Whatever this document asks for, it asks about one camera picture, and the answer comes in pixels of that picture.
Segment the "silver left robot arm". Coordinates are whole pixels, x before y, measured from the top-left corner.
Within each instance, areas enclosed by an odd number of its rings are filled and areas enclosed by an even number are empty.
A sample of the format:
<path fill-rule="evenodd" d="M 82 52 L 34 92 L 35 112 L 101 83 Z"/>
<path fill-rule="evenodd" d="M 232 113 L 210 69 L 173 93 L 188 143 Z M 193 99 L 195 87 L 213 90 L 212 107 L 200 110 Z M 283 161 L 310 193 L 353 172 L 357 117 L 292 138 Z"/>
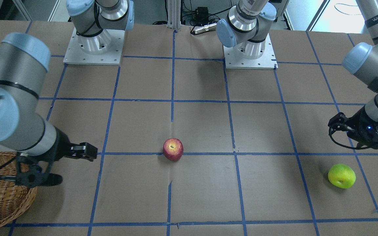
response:
<path fill-rule="evenodd" d="M 342 112 L 332 117 L 327 124 L 328 134 L 344 131 L 357 142 L 355 150 L 378 149 L 378 0 L 356 2 L 374 44 L 355 45 L 343 59 L 342 66 L 375 96 L 349 118 Z"/>

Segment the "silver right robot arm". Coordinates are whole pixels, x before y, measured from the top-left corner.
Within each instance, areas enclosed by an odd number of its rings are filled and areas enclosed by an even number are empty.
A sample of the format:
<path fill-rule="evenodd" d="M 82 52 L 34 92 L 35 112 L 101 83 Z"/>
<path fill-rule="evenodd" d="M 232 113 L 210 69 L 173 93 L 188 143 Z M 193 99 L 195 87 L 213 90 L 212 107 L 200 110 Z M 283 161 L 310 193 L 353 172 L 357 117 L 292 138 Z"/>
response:
<path fill-rule="evenodd" d="M 96 147 L 71 143 L 35 112 L 50 60 L 48 46 L 27 33 L 12 32 L 1 41 L 0 145 L 16 153 L 0 166 L 0 180 L 17 186 L 59 185 L 63 178 L 51 173 L 54 162 L 63 157 L 92 162 L 97 157 Z"/>

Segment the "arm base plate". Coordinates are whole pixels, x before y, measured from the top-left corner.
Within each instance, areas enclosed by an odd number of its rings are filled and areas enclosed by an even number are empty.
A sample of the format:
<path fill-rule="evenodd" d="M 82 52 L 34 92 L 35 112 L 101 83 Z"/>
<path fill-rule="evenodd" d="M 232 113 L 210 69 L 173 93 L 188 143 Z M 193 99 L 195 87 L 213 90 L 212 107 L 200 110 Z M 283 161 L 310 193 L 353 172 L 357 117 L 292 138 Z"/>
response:
<path fill-rule="evenodd" d="M 222 49 L 227 69 L 276 70 L 279 68 L 269 34 L 263 42 L 246 41 L 232 48 L 223 46 Z"/>
<path fill-rule="evenodd" d="M 105 29 L 94 37 L 83 37 L 73 30 L 63 62 L 68 65 L 119 66 L 126 32 Z"/>

